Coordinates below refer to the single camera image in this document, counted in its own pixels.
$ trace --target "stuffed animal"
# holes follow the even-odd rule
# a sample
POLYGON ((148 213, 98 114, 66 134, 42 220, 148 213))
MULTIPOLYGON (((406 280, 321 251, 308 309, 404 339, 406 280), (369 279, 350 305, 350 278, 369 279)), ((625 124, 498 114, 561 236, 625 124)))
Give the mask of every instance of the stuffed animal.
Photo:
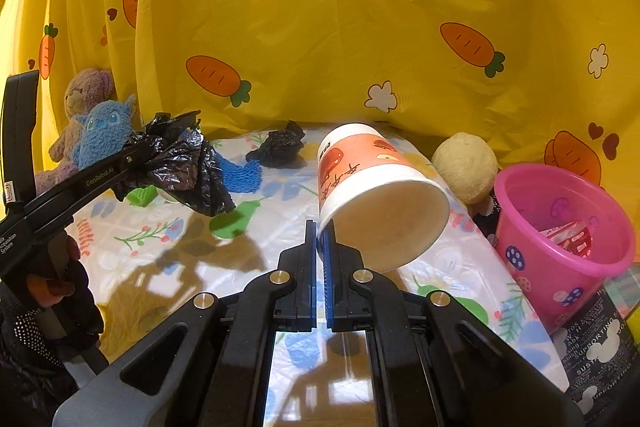
POLYGON ((73 117, 89 113, 100 102, 109 100, 112 92, 113 77, 109 71, 82 70, 66 86, 65 114, 69 123, 49 148, 50 158, 59 162, 59 165, 53 170, 36 173, 37 195, 43 194, 78 172, 78 166, 71 156, 82 136, 82 124, 73 117))
POLYGON ((464 132, 444 140, 431 163, 451 192, 467 205, 484 200, 498 174, 498 160, 491 147, 481 137, 464 132))
POLYGON ((133 94, 125 103, 108 100, 96 105, 88 115, 74 117, 84 124, 82 138, 72 154, 79 169, 86 169, 124 147, 133 131, 135 100, 133 94))

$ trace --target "silver bolt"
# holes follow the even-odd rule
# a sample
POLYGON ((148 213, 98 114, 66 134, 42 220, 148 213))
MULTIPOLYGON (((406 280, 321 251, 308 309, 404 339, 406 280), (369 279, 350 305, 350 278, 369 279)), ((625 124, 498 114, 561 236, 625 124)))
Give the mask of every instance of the silver bolt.
POLYGON ((449 306, 449 303, 451 302, 449 294, 444 292, 433 292, 429 295, 429 298, 435 306, 449 306))
POLYGON ((213 306, 213 303, 215 301, 216 301, 216 298, 210 293, 198 293, 193 298, 193 305, 196 306, 196 308, 205 310, 213 306))
POLYGON ((353 272, 353 278, 360 283, 367 283, 373 280, 373 274, 369 270, 356 270, 353 272))
POLYGON ((291 279, 291 276, 288 272, 284 270, 276 270, 275 272, 271 272, 269 276, 269 280, 274 284, 284 284, 291 279))

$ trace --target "white label sticker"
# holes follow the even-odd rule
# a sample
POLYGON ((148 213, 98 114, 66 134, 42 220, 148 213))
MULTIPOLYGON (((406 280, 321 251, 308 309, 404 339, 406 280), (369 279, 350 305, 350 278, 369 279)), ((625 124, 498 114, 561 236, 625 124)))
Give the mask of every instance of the white label sticker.
POLYGON ((6 182, 4 184, 4 201, 5 203, 14 203, 15 201, 14 182, 6 182))

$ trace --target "yellow curtain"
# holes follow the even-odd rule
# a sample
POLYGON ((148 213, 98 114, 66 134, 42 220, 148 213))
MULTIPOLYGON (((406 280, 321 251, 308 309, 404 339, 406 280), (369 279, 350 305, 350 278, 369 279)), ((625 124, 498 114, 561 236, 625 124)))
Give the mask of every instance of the yellow curtain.
POLYGON ((292 119, 478 134, 503 166, 601 184, 638 229, 639 27, 640 0, 4 0, 0 77, 49 73, 37 168, 68 81, 110 68, 145 120, 201 109, 206 132, 292 119))

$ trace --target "crumpled black plastic bag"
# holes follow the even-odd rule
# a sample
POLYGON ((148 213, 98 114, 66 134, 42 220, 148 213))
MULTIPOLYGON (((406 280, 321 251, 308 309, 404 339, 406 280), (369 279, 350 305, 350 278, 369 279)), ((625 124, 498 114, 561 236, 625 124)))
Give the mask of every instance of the crumpled black plastic bag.
POLYGON ((125 147, 143 143, 149 154, 146 162, 112 187, 120 201, 134 188, 154 185, 205 216, 231 212, 236 207, 223 184, 213 146, 196 129, 199 113, 192 111, 175 118, 157 113, 145 132, 131 134, 125 147))
POLYGON ((258 160, 260 165, 269 168, 286 167, 292 164, 303 147, 305 132, 297 123, 289 121, 280 131, 271 131, 260 147, 248 152, 245 159, 258 160))

